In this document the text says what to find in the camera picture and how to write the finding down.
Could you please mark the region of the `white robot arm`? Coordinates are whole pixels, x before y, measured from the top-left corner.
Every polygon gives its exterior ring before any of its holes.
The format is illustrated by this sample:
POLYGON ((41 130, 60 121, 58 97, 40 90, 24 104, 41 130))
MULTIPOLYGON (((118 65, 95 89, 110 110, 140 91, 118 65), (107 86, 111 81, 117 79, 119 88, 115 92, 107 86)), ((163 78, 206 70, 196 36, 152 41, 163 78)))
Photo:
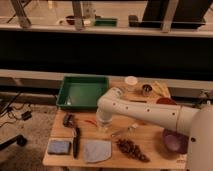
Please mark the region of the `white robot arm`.
POLYGON ((96 118, 108 125, 113 114, 143 120, 189 137, 187 171, 213 171, 213 105, 196 109, 179 105, 130 102, 113 87, 97 103, 96 118))

